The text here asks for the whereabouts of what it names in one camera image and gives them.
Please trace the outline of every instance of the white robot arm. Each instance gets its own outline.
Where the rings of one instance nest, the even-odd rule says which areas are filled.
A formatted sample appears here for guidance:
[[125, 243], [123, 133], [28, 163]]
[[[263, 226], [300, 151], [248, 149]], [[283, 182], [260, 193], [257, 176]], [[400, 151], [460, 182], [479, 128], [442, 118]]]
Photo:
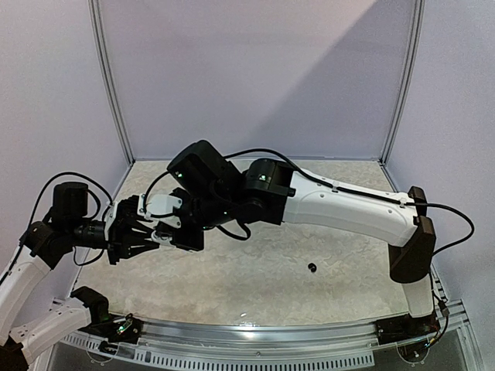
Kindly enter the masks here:
[[[137, 341], [140, 329], [127, 338], [128, 332], [116, 333], [120, 326], [115, 327], [108, 314], [108, 300], [89, 288], [73, 292], [62, 307], [41, 319], [12, 328], [29, 293], [74, 246], [106, 250], [110, 264], [160, 244], [199, 251], [205, 232], [231, 220], [247, 231], [247, 224], [259, 221], [308, 223], [383, 240], [388, 243], [391, 279], [402, 284], [409, 318], [435, 319], [428, 277], [435, 231], [421, 189], [366, 189], [302, 170], [288, 159], [261, 158], [240, 173], [206, 141], [190, 145], [167, 169], [182, 188], [150, 199], [148, 190], [115, 203], [102, 221], [84, 217], [86, 184], [55, 187], [49, 214], [29, 227], [0, 277], [0, 358], [10, 349], [10, 355], [27, 365], [68, 333], [91, 325], [107, 324], [103, 335], [113, 341]], [[146, 221], [158, 223], [150, 228], [142, 224]], [[140, 326], [138, 320], [134, 325]], [[409, 335], [428, 333], [422, 331]]]

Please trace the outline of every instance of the white fluffy surface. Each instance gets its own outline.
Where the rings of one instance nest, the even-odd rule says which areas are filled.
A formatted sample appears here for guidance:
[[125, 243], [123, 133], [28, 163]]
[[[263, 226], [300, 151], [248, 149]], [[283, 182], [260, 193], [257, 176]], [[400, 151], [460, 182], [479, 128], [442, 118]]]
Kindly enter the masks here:
[[[234, 163], [244, 169], [250, 161]], [[376, 162], [298, 163], [331, 179], [391, 190]], [[166, 165], [136, 162], [118, 198], [144, 192]], [[168, 177], [155, 190], [175, 187]], [[226, 228], [242, 233], [234, 223]], [[76, 286], [105, 295], [112, 312], [178, 322], [314, 325], [407, 311], [401, 286], [388, 277], [386, 243], [318, 226], [250, 228], [247, 242], [208, 231], [200, 253], [162, 247], [115, 267], [102, 258], [81, 271]], [[309, 263], [316, 264], [316, 273]]]

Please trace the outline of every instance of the perforated metal strip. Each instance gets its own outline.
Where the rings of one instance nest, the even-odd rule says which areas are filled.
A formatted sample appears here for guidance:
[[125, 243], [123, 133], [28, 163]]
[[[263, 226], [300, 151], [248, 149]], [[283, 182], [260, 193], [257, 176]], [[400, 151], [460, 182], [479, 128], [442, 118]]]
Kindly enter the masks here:
[[192, 370], [192, 371], [326, 371], [361, 369], [374, 366], [373, 352], [359, 352], [348, 356], [331, 356], [311, 360], [213, 360], [201, 357], [178, 356], [166, 354], [163, 351], [147, 350], [141, 346], [123, 345], [126, 357], [110, 356], [98, 351], [101, 343], [99, 338], [75, 332], [66, 336], [62, 343], [85, 349], [100, 356], [121, 359], [127, 362], [139, 363], [160, 369]]

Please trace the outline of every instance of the cable connector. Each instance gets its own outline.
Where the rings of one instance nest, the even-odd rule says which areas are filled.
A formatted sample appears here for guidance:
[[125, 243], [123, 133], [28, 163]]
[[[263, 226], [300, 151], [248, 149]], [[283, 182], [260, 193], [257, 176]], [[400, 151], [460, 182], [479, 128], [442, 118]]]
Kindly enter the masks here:
[[447, 304], [443, 300], [439, 300], [439, 308], [442, 313], [442, 317], [447, 318], [450, 315], [450, 310], [447, 308]]

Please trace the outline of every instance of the black cable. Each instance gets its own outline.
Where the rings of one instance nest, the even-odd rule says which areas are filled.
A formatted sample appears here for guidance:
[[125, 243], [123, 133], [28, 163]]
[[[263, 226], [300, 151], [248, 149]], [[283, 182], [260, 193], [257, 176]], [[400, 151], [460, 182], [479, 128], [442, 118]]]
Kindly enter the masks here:
[[90, 264], [94, 263], [97, 260], [100, 260], [100, 258], [103, 257], [105, 250], [102, 250], [94, 259], [91, 259], [89, 261], [85, 261], [84, 263], [77, 263], [76, 262], [76, 252], [77, 252], [77, 247], [74, 247], [74, 254], [72, 256], [72, 260], [73, 260], [74, 264], [76, 264], [78, 267], [84, 267], [86, 265], [90, 265]]
[[96, 212], [94, 213], [94, 215], [92, 217], [89, 218], [89, 220], [93, 220], [100, 213], [101, 201], [100, 201], [100, 198], [98, 196], [96, 196], [96, 194], [92, 190], [88, 189], [87, 192], [93, 197], [94, 201], [96, 202]]
[[[277, 152], [277, 151], [275, 151], [273, 149], [270, 149], [270, 148], [252, 148], [252, 149], [246, 149], [244, 151], [239, 151], [239, 152], [233, 153], [231, 155], [227, 155], [224, 158], [225, 159], [229, 159], [229, 158], [237, 157], [237, 156], [240, 156], [240, 155], [246, 155], [247, 153], [255, 153], [255, 152], [271, 153], [272, 155], [275, 155], [275, 156], [281, 158], [282, 160], [284, 160], [288, 165], [290, 165], [294, 170], [296, 170], [299, 174], [301, 174], [305, 178], [307, 178], [307, 179], [309, 179], [309, 180], [311, 180], [311, 181], [313, 181], [315, 183], [322, 184], [322, 185], [324, 185], [324, 186], [326, 186], [326, 187], [328, 187], [330, 189], [333, 189], [334, 188], [334, 186], [333, 186], [332, 183], [326, 182], [323, 179], [318, 179], [318, 178], [316, 178], [316, 177], [308, 174], [307, 172], [305, 172], [304, 170], [302, 170], [300, 167], [298, 167], [287, 156], [285, 156], [282, 153]], [[385, 201], [386, 203], [393, 203], [395, 205], [400, 205], [401, 204], [401, 201], [398, 200], [398, 199], [390, 199], [390, 198], [385, 197], [385, 196], [374, 195], [372, 193], [367, 193], [367, 192], [359, 191], [357, 189], [348, 189], [348, 188], [345, 188], [345, 187], [337, 186], [336, 187], [336, 190], [337, 191], [341, 191], [341, 192], [345, 192], [345, 193], [349, 193], [351, 195], [367, 197], [367, 198], [370, 198], [370, 199], [379, 199], [380, 201]]]
[[[158, 175], [155, 178], [155, 180], [153, 180], [153, 182], [151, 182], [148, 189], [146, 189], [145, 198], [143, 199], [143, 203], [142, 203], [142, 208], [143, 208], [144, 214], [146, 214], [146, 206], [147, 206], [147, 202], [148, 202], [149, 193], [152, 191], [152, 189], [156, 185], [156, 183], [158, 183], [160, 181], [160, 179], [162, 179], [163, 177], [165, 177], [168, 174], [169, 174], [169, 172], [167, 171], [167, 172], [163, 172], [162, 174]], [[152, 218], [165, 218], [167, 216], [171, 216], [171, 215], [169, 215], [169, 214], [162, 214], [162, 215], [151, 214], [150, 215], [150, 217], [152, 217]]]
[[433, 297], [438, 301], [443, 301], [434, 291], [433, 291]]
[[107, 213], [108, 213], [108, 210], [110, 210], [110, 207], [111, 207], [111, 204], [110, 204], [110, 205], [108, 205], [108, 206], [105, 208], [105, 210], [104, 210], [103, 214], [101, 214], [101, 221], [102, 221], [102, 222], [104, 222], [104, 221], [105, 221], [105, 217], [106, 217], [106, 215], [107, 215]]
[[440, 339], [447, 332], [447, 328], [449, 327], [449, 316], [445, 317], [445, 324], [443, 325], [443, 330], [440, 332], [440, 335], [435, 335], [435, 337], [430, 341], [430, 343], [426, 346], [426, 349], [430, 349], [434, 344], [440, 341]]
[[227, 235], [227, 236], [229, 236], [231, 238], [234, 238], [235, 240], [239, 240], [239, 241], [247, 241], [247, 240], [249, 240], [249, 238], [251, 237], [251, 230], [244, 223], [237, 222], [237, 224], [246, 233], [246, 236], [239, 236], [237, 234], [234, 234], [234, 233], [226, 230], [222, 226], [217, 226], [217, 229], [220, 232], [222, 232], [223, 234], [225, 234], [225, 235]]
[[460, 216], [471, 227], [470, 232], [468, 234], [466, 234], [463, 238], [461, 238], [459, 240], [456, 240], [454, 242], [448, 243], [445, 246], [440, 247], [435, 252], [433, 252], [433, 256], [435, 256], [436, 254], [438, 254], [438, 253], [440, 253], [440, 252], [442, 252], [444, 250], [449, 249], [450, 247], [454, 247], [455, 245], [459, 245], [460, 243], [467, 241], [474, 234], [474, 223], [473, 223], [473, 221], [465, 213], [462, 213], [462, 212], [458, 211], [457, 209], [454, 209], [451, 206], [442, 205], [441, 203], [406, 203], [405, 205], [406, 206], [427, 206], [427, 207], [433, 207], [433, 208], [436, 208], [436, 209], [444, 209], [444, 210], [450, 211], [451, 213], [454, 213], [454, 214]]
[[227, 204], [228, 206], [230, 207], [238, 207], [239, 205], [236, 204], [236, 203], [233, 203], [232, 201], [230, 201], [229, 199], [225, 199], [224, 197], [220, 196], [216, 189], [215, 189], [215, 185], [216, 185], [216, 182], [213, 181], [210, 183], [210, 187], [209, 187], [209, 190], [210, 190], [210, 193], [213, 195], [213, 197], [215, 197], [216, 199], [218, 199], [219, 201], [221, 201], [222, 203], [225, 203]]
[[28, 227], [26, 229], [26, 233], [24, 233], [22, 235], [22, 237], [21, 237], [21, 239], [19, 241], [19, 248], [17, 249], [17, 252], [15, 253], [14, 259], [12, 259], [12, 262], [10, 263], [10, 266], [9, 266], [8, 270], [5, 272], [5, 274], [3, 275], [3, 277], [0, 279], [0, 285], [3, 284], [3, 282], [5, 281], [5, 279], [7, 278], [7, 276], [9, 275], [9, 272], [14, 267], [15, 263], [17, 263], [17, 259], [19, 259], [19, 256], [21, 255], [22, 248], [24, 247], [24, 243], [26, 241], [27, 231], [29, 229], [29, 226], [32, 224], [32, 221], [34, 220], [34, 216], [36, 214], [36, 210], [38, 209], [39, 201], [41, 200], [41, 198], [43, 196], [43, 193], [46, 191], [46, 189], [51, 184], [51, 182], [53, 182], [55, 179], [58, 179], [58, 178], [60, 178], [62, 176], [65, 176], [65, 175], [77, 176], [79, 178], [82, 178], [84, 180], [87, 180], [88, 182], [90, 182], [94, 186], [98, 187], [106, 195], [106, 197], [108, 197], [110, 203], [113, 202], [113, 200], [112, 200], [112, 198], [110, 196], [110, 193], [108, 193], [108, 191], [102, 185], [100, 185], [100, 183], [94, 181], [93, 179], [91, 179], [90, 177], [88, 177], [86, 175], [80, 174], [79, 172], [60, 172], [59, 174], [56, 174], [53, 177], [51, 177], [49, 179], [49, 181], [46, 182], [46, 184], [43, 186], [43, 188], [41, 188], [41, 191], [39, 192], [38, 198], [36, 199], [36, 202], [34, 204], [34, 207], [32, 208], [32, 212], [31, 212], [31, 216], [29, 218], [29, 222], [28, 222]]

